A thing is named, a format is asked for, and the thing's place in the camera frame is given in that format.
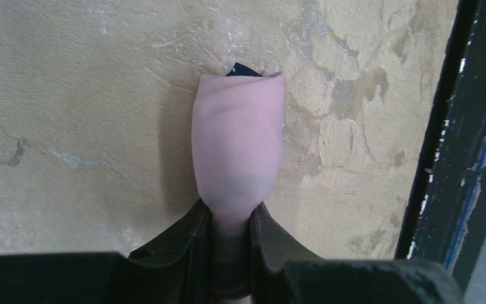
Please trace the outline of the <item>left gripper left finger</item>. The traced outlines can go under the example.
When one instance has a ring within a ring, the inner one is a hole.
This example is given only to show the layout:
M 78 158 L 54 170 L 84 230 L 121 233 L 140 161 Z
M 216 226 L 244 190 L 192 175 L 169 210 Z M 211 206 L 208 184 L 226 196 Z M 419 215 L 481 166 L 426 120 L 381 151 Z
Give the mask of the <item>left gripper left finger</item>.
M 129 256 L 0 255 L 0 303 L 209 303 L 210 219 L 197 201 Z

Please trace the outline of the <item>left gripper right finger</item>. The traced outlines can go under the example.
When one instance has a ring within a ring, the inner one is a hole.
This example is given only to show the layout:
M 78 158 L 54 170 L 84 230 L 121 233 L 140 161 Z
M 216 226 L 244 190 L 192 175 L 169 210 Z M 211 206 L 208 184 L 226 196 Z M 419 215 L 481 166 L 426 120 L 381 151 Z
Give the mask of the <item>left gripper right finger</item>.
M 253 303 L 462 303 L 439 264 L 414 260 L 327 260 L 277 223 L 264 204 L 250 218 Z

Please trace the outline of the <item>pink underwear navy trim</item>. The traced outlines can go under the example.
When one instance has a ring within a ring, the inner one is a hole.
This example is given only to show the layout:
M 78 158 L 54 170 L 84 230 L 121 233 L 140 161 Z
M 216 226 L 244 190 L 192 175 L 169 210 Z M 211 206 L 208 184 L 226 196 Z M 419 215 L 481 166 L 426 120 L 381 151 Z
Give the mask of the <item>pink underwear navy trim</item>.
M 277 183 L 284 100 L 281 72 L 199 78 L 192 162 L 211 212 L 213 303 L 250 302 L 249 219 Z

